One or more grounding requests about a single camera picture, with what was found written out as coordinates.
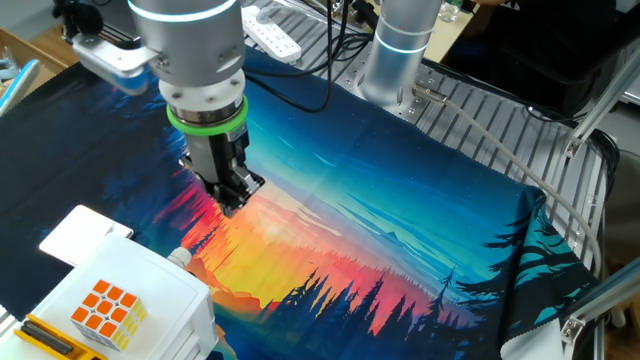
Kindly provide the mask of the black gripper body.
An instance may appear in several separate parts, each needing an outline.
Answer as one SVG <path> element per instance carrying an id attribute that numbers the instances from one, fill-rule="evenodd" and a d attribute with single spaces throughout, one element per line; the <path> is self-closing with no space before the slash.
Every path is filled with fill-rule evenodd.
<path id="1" fill-rule="evenodd" d="M 201 182 L 217 182 L 222 177 L 230 177 L 234 186 L 239 186 L 233 172 L 235 166 L 245 166 L 245 149 L 249 145 L 248 130 L 239 127 L 213 136 L 186 134 L 188 148 L 186 165 Z"/>

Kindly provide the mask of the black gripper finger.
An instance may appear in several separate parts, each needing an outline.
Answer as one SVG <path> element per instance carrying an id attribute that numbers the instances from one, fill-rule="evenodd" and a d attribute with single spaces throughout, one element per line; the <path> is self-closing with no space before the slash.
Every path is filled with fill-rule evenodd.
<path id="1" fill-rule="evenodd" d="M 222 214 L 227 218 L 233 217 L 236 211 L 236 197 L 234 192 L 234 183 L 231 178 L 222 177 L 217 182 L 204 179 L 202 183 L 206 192 L 218 204 Z"/>
<path id="2" fill-rule="evenodd" d="M 238 178 L 239 186 L 241 187 L 238 208 L 243 208 L 249 199 L 265 184 L 265 180 L 244 166 L 235 166 L 233 172 Z"/>

